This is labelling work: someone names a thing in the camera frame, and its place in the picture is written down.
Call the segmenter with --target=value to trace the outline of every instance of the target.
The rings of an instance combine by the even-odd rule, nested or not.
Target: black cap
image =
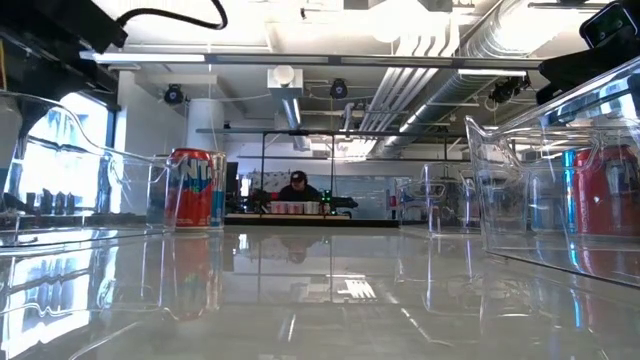
[[[290,182],[301,182],[301,181],[304,181],[305,183],[307,182],[307,174],[299,170],[291,173]]]

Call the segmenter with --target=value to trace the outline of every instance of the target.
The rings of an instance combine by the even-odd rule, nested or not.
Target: security camera
[[[335,79],[333,80],[333,85],[331,85],[329,95],[336,100],[340,100],[346,98],[348,92],[347,84],[345,84],[344,80]]]
[[[170,84],[167,91],[164,93],[164,102],[169,105],[179,105],[184,102],[184,94],[178,84]]]

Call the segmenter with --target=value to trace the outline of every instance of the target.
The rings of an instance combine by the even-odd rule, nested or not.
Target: white wall
[[[186,119],[136,84],[135,76],[140,75],[120,72],[118,104],[126,121],[122,124],[121,116],[117,126],[126,129],[124,142],[116,142],[124,143],[124,151],[138,155],[169,154],[184,145]]]

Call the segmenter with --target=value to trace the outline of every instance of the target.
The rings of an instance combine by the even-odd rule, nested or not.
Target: counter
[[[5,248],[2,358],[630,359],[632,288],[418,229],[235,227]]]

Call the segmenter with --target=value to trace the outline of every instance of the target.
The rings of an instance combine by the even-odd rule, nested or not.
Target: ceiling
[[[154,7],[207,21],[219,21],[209,0],[94,1],[113,17],[136,7]],[[374,3],[382,4],[366,9]],[[461,24],[460,34],[464,36],[496,0],[460,0],[459,3],[454,13],[457,14],[456,21]],[[395,36],[389,35],[394,31],[423,35],[435,31],[433,27],[437,26],[433,25],[437,18],[416,0],[223,0],[222,4],[229,17],[229,26],[222,31],[201,29],[154,16],[137,17],[126,27],[129,38],[124,51],[390,55],[396,54],[400,42],[382,42],[379,39]],[[301,17],[301,8],[306,9],[305,19]],[[532,56],[546,58],[582,49],[584,44],[577,28],[569,28]],[[244,99],[226,104],[227,113],[233,115],[225,120],[231,127],[247,127],[246,124],[253,120],[273,119],[275,113],[281,112],[280,104],[266,96],[269,94],[269,68],[272,66],[149,64],[141,65],[137,75],[155,86],[159,97],[170,79],[171,82],[182,83],[183,90],[191,98]],[[305,96],[300,99],[303,112],[341,110],[351,101],[369,103],[387,71],[385,68],[329,66],[302,66],[301,69],[305,80]],[[452,108],[454,121],[450,130],[464,132],[463,119],[467,115],[483,124],[498,124],[534,106],[533,89],[544,86],[546,82],[539,74],[531,76],[531,91],[525,91],[497,109],[492,102],[486,101],[493,85],[478,89],[477,98],[469,100],[478,103],[477,107]],[[330,84],[336,78],[346,80],[349,86],[347,100],[330,99]],[[415,106],[418,99],[424,99],[437,86],[434,78],[410,106]],[[389,129],[398,129],[402,121],[402,116],[398,116]],[[329,128],[332,124],[337,128],[341,120],[327,115],[302,116],[305,127]]]

